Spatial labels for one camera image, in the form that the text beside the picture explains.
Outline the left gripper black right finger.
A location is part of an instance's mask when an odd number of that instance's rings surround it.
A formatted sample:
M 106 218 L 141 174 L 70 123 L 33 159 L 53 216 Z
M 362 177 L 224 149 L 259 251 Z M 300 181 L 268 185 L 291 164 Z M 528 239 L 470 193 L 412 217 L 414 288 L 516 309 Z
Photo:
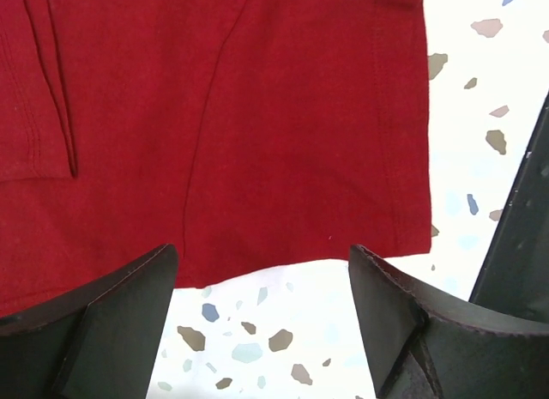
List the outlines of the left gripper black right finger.
M 400 271 L 362 245 L 349 279 L 378 398 L 546 398 L 548 326 Z

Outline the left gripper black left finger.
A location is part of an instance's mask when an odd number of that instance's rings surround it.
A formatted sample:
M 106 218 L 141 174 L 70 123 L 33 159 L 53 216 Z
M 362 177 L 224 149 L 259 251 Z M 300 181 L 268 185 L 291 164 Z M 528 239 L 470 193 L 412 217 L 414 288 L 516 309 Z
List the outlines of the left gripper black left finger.
M 95 281 L 1 319 L 1 396 L 146 396 L 178 271 L 162 245 Z

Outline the dark red t-shirt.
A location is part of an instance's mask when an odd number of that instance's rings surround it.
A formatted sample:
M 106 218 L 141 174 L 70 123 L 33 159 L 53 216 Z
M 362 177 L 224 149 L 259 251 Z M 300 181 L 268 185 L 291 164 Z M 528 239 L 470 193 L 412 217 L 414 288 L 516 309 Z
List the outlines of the dark red t-shirt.
M 431 248 L 423 0 L 1 0 L 1 312 Z

